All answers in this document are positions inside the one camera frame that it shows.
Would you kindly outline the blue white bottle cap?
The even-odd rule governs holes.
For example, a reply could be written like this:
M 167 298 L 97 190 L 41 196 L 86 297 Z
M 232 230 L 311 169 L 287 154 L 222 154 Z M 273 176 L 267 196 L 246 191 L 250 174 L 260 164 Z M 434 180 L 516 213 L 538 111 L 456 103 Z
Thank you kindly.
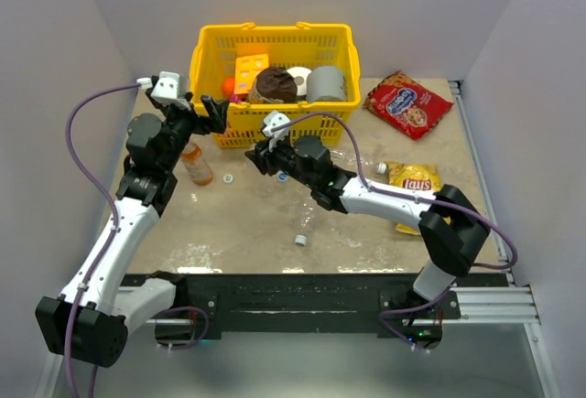
M 279 172 L 277 174 L 277 180 L 282 183 L 287 182 L 288 181 L 288 174 L 285 172 Z

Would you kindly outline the orange tea bottle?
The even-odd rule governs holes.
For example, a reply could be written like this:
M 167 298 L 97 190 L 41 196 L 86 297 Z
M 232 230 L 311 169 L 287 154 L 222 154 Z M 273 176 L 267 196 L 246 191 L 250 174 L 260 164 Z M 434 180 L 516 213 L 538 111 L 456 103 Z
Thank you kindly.
M 194 184 L 206 186 L 212 182 L 212 170 L 195 142 L 187 143 L 181 153 L 180 160 Z

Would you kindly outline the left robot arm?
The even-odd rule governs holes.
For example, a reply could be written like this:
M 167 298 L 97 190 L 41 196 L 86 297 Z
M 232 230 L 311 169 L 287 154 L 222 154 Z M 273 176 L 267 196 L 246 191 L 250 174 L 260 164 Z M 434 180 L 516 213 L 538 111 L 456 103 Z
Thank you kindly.
M 110 367 L 150 318 L 181 317 L 190 308 L 187 280 L 168 272 L 149 275 L 127 298 L 118 294 L 139 245 L 172 197 L 178 183 L 173 170 L 190 138 L 227 128 L 228 101 L 203 95 L 206 113 L 199 115 L 190 98 L 153 100 L 161 116 L 142 113 L 129 122 L 124 174 L 109 199 L 109 221 L 77 274 L 57 297 L 44 296 L 36 307 L 49 351 L 67 361 Z

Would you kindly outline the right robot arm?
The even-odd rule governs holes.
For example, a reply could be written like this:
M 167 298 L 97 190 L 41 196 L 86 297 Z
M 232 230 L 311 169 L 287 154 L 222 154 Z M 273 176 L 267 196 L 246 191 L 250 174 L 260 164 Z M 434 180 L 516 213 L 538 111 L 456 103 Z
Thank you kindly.
M 430 317 L 440 308 L 440 294 L 468 275 L 490 233 L 459 188 L 444 185 L 438 191 L 415 191 L 362 180 L 336 166 L 317 136 L 303 136 L 294 143 L 266 139 L 245 156 L 261 174 L 284 172 L 309 188 L 325 210 L 374 216 L 419 231 L 429 261 L 407 297 L 416 317 Z

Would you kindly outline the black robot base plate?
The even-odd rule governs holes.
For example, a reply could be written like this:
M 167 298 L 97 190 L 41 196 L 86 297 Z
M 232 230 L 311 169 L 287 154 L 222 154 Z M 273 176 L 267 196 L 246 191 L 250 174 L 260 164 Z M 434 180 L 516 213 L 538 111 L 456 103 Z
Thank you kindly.
M 409 290 L 414 274 L 189 274 L 189 305 L 198 313 L 170 313 L 155 319 L 160 344 L 181 344 L 224 333 L 357 333 L 390 338 L 389 326 L 426 343 L 439 328 L 458 319 L 455 293 L 422 311 Z

